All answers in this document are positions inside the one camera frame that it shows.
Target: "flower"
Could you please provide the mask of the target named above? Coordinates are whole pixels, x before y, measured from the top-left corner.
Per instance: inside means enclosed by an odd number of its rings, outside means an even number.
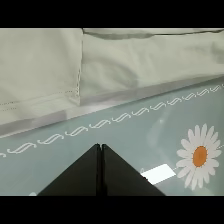
[[[177,155],[183,159],[177,162],[177,167],[183,167],[177,177],[187,176],[185,180],[185,188],[192,181],[192,190],[196,185],[203,187],[203,181],[209,183],[209,175],[215,175],[215,167],[219,163],[214,158],[221,154],[221,150],[217,150],[220,146],[218,132],[213,134],[214,126],[207,132],[207,125],[204,124],[201,131],[198,125],[195,126],[195,132],[188,130],[189,141],[182,139],[181,144],[184,149],[177,151]]]

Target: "white decorative border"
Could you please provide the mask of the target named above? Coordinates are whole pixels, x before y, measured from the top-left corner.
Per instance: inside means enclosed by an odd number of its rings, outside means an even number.
[[[131,112],[132,115],[128,114],[128,113],[124,113],[122,115],[120,115],[118,118],[111,118],[111,121],[113,122],[121,122],[123,120],[126,120],[126,119],[130,119],[132,118],[132,116],[141,116],[143,113],[145,112],[150,112],[150,110],[159,110],[163,107],[166,107],[166,106],[174,106],[175,104],[177,103],[182,103],[184,101],[188,101],[188,100],[191,100],[195,97],[198,97],[198,96],[204,96],[205,94],[207,93],[211,93],[211,92],[217,92],[218,90],[221,90],[222,88],[224,88],[224,84],[222,84],[221,86],[218,85],[214,88],[209,88],[209,89],[204,89],[202,90],[201,92],[197,92],[196,94],[195,93],[190,93],[188,96],[184,97],[182,96],[181,98],[175,98],[173,99],[172,101],[167,101],[166,103],[164,102],[160,102],[158,103],[157,105],[155,106],[149,106],[149,108],[146,108],[146,107],[143,107],[141,108],[140,110],[138,110],[137,112]],[[89,131],[90,129],[96,129],[96,128],[101,128],[103,127],[104,125],[109,125],[111,124],[110,120],[101,120],[100,122],[98,122],[97,124],[95,125],[92,125],[92,124],[89,124],[89,128],[87,127],[84,127],[84,126],[81,126],[81,127],[78,127],[76,128],[74,131],[72,131],[71,133],[68,133],[67,131],[65,132],[65,135],[66,136],[71,136],[71,137],[74,137],[76,135],[79,135],[81,134],[82,132],[86,132],[86,131]],[[42,141],[42,140],[37,140],[37,143],[38,144],[45,144],[45,145],[49,145],[51,143],[53,143],[54,141],[56,141],[57,139],[61,139],[63,140],[65,138],[65,136],[61,135],[61,134],[54,134],[52,135],[51,137],[49,137],[48,139]],[[7,153],[8,154],[20,154],[20,153],[23,153],[25,152],[27,149],[29,148],[37,148],[37,144],[33,144],[33,143],[25,143],[23,144],[22,146],[20,146],[19,148],[11,151],[11,149],[7,149]],[[6,154],[5,153],[0,153],[0,156],[2,156],[2,158],[6,158]]]

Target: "orange flower center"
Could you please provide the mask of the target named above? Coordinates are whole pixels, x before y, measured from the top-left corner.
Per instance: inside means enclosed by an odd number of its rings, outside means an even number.
[[[199,146],[194,151],[193,154],[193,163],[196,167],[202,166],[207,159],[207,150],[204,146]]]

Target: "glass tabletop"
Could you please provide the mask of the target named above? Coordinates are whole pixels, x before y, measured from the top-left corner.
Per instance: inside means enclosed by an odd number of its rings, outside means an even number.
[[[0,195],[38,194],[96,143],[165,195],[224,195],[223,96],[219,78],[2,138]]]

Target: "daisy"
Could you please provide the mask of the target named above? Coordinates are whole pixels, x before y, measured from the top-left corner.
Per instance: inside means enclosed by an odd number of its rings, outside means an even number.
[[[203,181],[209,183],[209,175],[215,175],[215,167],[219,166],[218,161],[214,158],[221,154],[221,150],[217,150],[220,146],[218,132],[213,134],[214,127],[207,132],[207,125],[204,124],[200,130],[199,126],[195,126],[195,132],[188,130],[189,141],[182,139],[181,144],[184,149],[177,151],[177,155],[183,159],[177,162],[177,167],[183,167],[177,177],[186,176],[185,188],[191,183],[192,190],[196,185],[203,187]]]

